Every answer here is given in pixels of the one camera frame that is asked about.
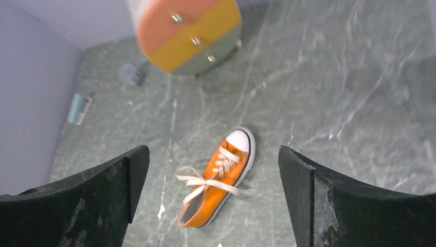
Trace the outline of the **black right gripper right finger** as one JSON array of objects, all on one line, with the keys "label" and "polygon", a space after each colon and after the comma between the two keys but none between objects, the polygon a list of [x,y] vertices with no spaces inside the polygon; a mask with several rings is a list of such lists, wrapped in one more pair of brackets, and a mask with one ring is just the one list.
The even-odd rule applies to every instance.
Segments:
[{"label": "black right gripper right finger", "polygon": [[286,146],[278,166],[297,246],[435,246],[435,194],[376,187]]}]

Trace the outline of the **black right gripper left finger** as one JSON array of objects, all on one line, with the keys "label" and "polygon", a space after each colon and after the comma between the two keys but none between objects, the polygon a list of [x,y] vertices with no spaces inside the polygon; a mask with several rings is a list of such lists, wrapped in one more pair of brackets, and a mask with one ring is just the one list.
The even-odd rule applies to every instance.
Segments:
[{"label": "black right gripper left finger", "polygon": [[150,163],[140,145],[64,179],[1,196],[1,246],[122,246]]}]

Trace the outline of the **orange canvas sneaker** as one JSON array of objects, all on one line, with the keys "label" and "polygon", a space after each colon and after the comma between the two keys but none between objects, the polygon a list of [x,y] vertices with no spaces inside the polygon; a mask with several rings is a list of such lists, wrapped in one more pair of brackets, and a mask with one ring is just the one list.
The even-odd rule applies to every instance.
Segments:
[{"label": "orange canvas sneaker", "polygon": [[238,186],[251,170],[255,153],[253,133],[246,127],[234,127],[224,135],[204,173],[189,166],[178,168],[175,176],[194,188],[183,200],[179,227],[209,224],[227,198],[239,194]]}]

